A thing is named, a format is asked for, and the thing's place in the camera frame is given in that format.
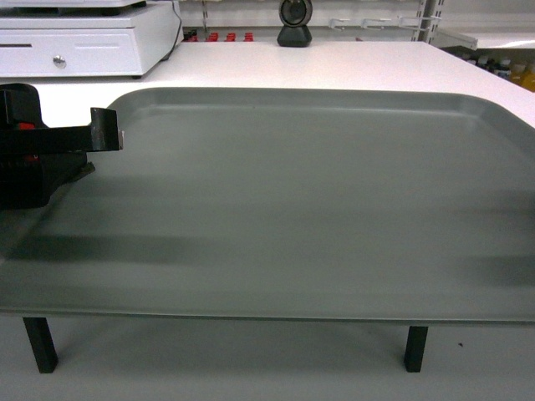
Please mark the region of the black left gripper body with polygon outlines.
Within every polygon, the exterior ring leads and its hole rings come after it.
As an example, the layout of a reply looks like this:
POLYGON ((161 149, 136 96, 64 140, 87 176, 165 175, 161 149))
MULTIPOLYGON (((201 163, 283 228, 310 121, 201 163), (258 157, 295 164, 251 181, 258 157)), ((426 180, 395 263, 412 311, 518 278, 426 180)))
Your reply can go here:
POLYGON ((1 156, 1 208, 46 206, 54 192, 95 171, 85 153, 1 156))

